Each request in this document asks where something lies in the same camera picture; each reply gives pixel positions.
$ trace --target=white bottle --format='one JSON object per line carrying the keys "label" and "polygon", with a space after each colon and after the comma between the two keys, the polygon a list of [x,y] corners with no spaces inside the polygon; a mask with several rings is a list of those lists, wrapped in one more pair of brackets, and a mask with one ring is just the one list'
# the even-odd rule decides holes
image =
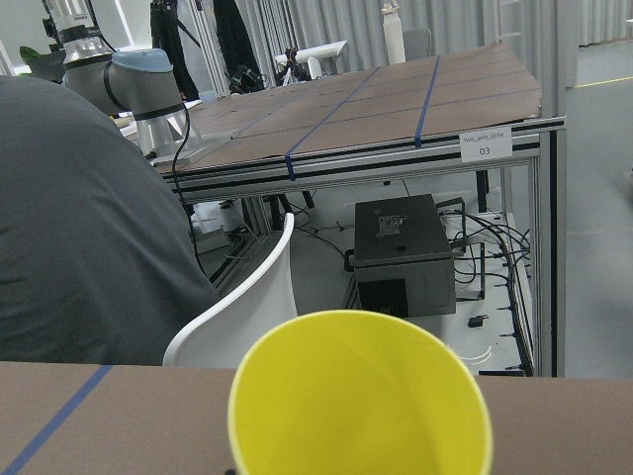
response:
{"label": "white bottle", "polygon": [[383,28],[385,29],[385,41],[387,42],[387,55],[389,64],[405,62],[405,42],[403,41],[403,22],[400,20],[398,10],[400,6],[385,3],[383,13]]}

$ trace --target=blue tape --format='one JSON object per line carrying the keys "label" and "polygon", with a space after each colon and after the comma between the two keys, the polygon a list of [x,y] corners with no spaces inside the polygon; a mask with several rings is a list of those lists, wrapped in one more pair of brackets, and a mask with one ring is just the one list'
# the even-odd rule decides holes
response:
{"label": "blue tape", "polygon": [[75,409],[86,399],[93,389],[112,369],[112,366],[100,366],[81,388],[68,400],[40,432],[33,437],[20,454],[11,462],[1,475],[15,475],[22,470],[33,456],[40,450],[54,432],[68,419]]}
{"label": "blue tape", "polygon": [[433,86],[435,85],[435,78],[437,77],[437,70],[439,69],[439,58],[435,59],[435,67],[433,68],[433,75],[431,76],[431,83],[428,85],[426,91],[426,97],[424,98],[424,105],[419,115],[419,121],[417,121],[417,129],[415,130],[415,148],[422,148],[422,129],[424,128],[424,121],[426,120],[426,112],[428,111],[428,105],[431,102],[431,94],[433,92]]}
{"label": "blue tape", "polygon": [[295,170],[293,169],[293,160],[290,157],[290,153],[286,153],[284,158],[286,158],[286,167],[288,167],[288,176],[290,177],[290,181],[295,181],[297,177],[295,176]]}
{"label": "blue tape", "polygon": [[241,134],[243,132],[246,132],[248,129],[250,129],[251,127],[256,126],[257,124],[259,124],[261,121],[263,121],[264,119],[272,116],[273,114],[279,112],[281,109],[283,109],[284,107],[292,104],[293,102],[295,102],[298,99],[301,99],[302,97],[304,97],[304,95],[306,94],[306,92],[308,92],[310,89],[309,88],[304,88],[304,90],[300,93],[297,93],[297,96],[292,98],[290,101],[283,103],[281,106],[279,106],[277,109],[275,109],[273,112],[270,112],[268,114],[266,114],[263,117],[260,117],[259,119],[257,119],[255,122],[253,122],[252,124],[249,124],[248,126],[240,129],[239,131],[237,131],[237,134],[241,137]]}
{"label": "blue tape", "polygon": [[[471,83],[477,82],[477,81],[484,81],[486,79],[490,79],[490,78],[494,78],[494,77],[498,77],[498,76],[508,76],[508,75],[517,74],[517,73],[520,73],[520,72],[523,72],[523,71],[503,72],[503,73],[500,73],[500,74],[493,74],[493,75],[486,76],[486,77],[478,77],[477,79],[465,79],[465,80],[460,80],[460,81],[455,81],[455,82],[445,82],[443,84],[435,85],[433,90],[439,89],[440,87],[452,86],[453,84],[462,84],[462,83],[469,83],[469,84],[471,84]],[[416,90],[421,90],[421,89],[422,88],[420,87],[418,89],[411,89],[411,91],[416,91]],[[433,104],[433,107],[445,106],[447,104],[456,104],[458,102],[477,101],[477,100],[480,100],[480,99],[488,99],[488,98],[497,97],[497,96],[506,96],[506,95],[509,95],[509,94],[520,94],[520,93],[523,93],[523,92],[532,92],[532,91],[535,91],[535,90],[538,90],[538,88],[521,89],[521,90],[518,90],[518,91],[501,92],[501,93],[498,93],[498,94],[491,94],[491,95],[488,95],[488,96],[480,96],[480,97],[471,97],[471,98],[468,98],[468,99],[461,99],[461,100],[457,100],[457,101],[440,102],[440,103],[437,103],[437,104]],[[391,94],[383,94],[383,95],[380,95],[380,96],[374,96],[372,99],[376,99],[376,98],[379,98],[379,97],[388,97],[388,96],[392,96],[392,95],[395,95],[395,94],[402,94],[402,92],[391,93]],[[352,100],[352,101],[348,101],[348,104],[358,103],[358,102],[362,102],[362,101],[366,101],[366,100],[368,100],[368,99],[355,99],[355,100]],[[365,114],[364,116],[356,116],[356,117],[352,117],[350,119],[340,119],[338,121],[331,121],[331,122],[329,122],[329,124],[340,124],[342,122],[355,121],[357,119],[363,119],[363,118],[366,118],[366,117],[385,116],[385,115],[389,115],[389,114],[397,114],[398,112],[414,111],[416,109],[418,109],[417,106],[415,106],[415,107],[407,107],[405,109],[398,109],[396,111],[378,112],[378,113],[375,113],[375,114]],[[305,128],[306,127],[291,127],[289,129],[285,129],[284,132],[299,131],[300,129],[305,129]],[[270,135],[274,135],[274,134],[279,134],[279,131],[262,132],[262,133],[259,133],[259,134],[252,134],[252,135],[249,135],[249,136],[242,136],[242,138],[243,139],[247,139],[247,138],[254,138],[254,137],[270,136]]]}
{"label": "blue tape", "polygon": [[301,140],[300,140],[300,141],[298,141],[297,143],[295,143],[295,144],[294,144],[294,145],[290,148],[290,150],[288,150],[288,151],[286,152],[286,155],[285,155],[285,156],[286,156],[286,165],[288,166],[288,173],[290,174],[290,179],[291,179],[292,181],[294,181],[294,180],[296,179],[295,173],[294,173],[294,171],[293,171],[293,163],[292,163],[292,155],[293,155],[293,151],[295,151],[299,145],[301,145],[303,142],[305,142],[305,141],[306,141],[306,139],[307,139],[309,136],[311,136],[311,135],[314,133],[314,131],[315,131],[316,129],[318,129],[320,126],[322,126],[322,125],[323,125],[323,123],[324,123],[327,119],[329,119],[330,117],[332,117],[332,115],[334,115],[334,113],[335,113],[337,110],[339,110],[339,109],[340,109],[341,107],[343,107],[343,106],[344,106],[347,102],[349,102],[349,99],[350,99],[350,98],[351,98],[354,94],[356,94],[356,93],[360,90],[360,88],[361,88],[361,87],[363,87],[363,86],[365,85],[365,83],[366,83],[367,81],[369,81],[369,79],[370,79],[370,78],[371,78],[374,74],[376,74],[376,72],[378,71],[378,69],[380,69],[380,67],[376,67],[376,68],[375,68],[375,69],[371,72],[371,74],[369,74],[369,75],[368,75],[365,79],[363,79],[363,81],[362,81],[362,82],[361,82],[358,86],[356,86],[356,89],[354,89],[354,90],[351,92],[351,94],[350,94],[349,96],[347,96],[345,99],[343,99],[341,102],[339,102],[339,103],[338,103],[338,105],[336,105],[336,107],[335,107],[334,109],[332,109],[331,111],[329,111],[329,114],[327,114],[325,117],[323,117],[323,118],[322,118],[322,119],[318,122],[318,124],[316,124],[314,127],[312,127],[312,129],[311,129],[311,130],[310,130],[307,134],[305,134],[305,135],[301,138]]}

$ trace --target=chair backrest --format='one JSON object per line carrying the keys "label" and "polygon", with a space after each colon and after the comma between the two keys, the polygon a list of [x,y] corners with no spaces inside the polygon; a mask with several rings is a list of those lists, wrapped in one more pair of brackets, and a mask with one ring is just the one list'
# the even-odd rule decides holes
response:
{"label": "chair backrest", "polygon": [[244,282],[191,321],[169,343],[163,366],[236,368],[265,333],[297,316],[290,274],[295,216],[286,215],[281,239]]}
{"label": "chair backrest", "polygon": [[432,35],[428,28],[413,28],[403,31],[405,59],[422,59],[431,56]]}

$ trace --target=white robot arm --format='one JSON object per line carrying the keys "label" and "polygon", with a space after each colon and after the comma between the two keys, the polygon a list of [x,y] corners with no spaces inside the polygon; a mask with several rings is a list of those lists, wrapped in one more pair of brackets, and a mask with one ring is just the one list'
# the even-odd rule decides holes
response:
{"label": "white robot arm", "polygon": [[[66,51],[64,83],[107,115],[132,111],[146,156],[173,154],[185,136],[186,111],[162,49],[112,51],[85,0],[45,0]],[[190,125],[187,148],[200,135]]]}

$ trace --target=white cable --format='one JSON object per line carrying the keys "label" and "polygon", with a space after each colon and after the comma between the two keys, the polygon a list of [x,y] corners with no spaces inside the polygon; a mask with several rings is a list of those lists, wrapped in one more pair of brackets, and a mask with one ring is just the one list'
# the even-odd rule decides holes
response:
{"label": "white cable", "polygon": [[474,363],[464,363],[466,364],[466,366],[479,366],[480,364],[484,364],[486,361],[488,361],[489,359],[491,359],[491,357],[493,356],[493,353],[490,352],[488,354],[488,356],[486,356],[484,359],[482,359],[481,361],[476,361]]}
{"label": "white cable", "polygon": [[477,361],[479,359],[482,358],[486,358],[486,356],[490,357],[493,354],[493,347],[492,346],[488,346],[488,349],[486,351],[484,351],[482,354],[480,354],[479,356],[473,356],[472,358],[466,357],[466,356],[459,356],[459,359],[462,359],[464,361]]}

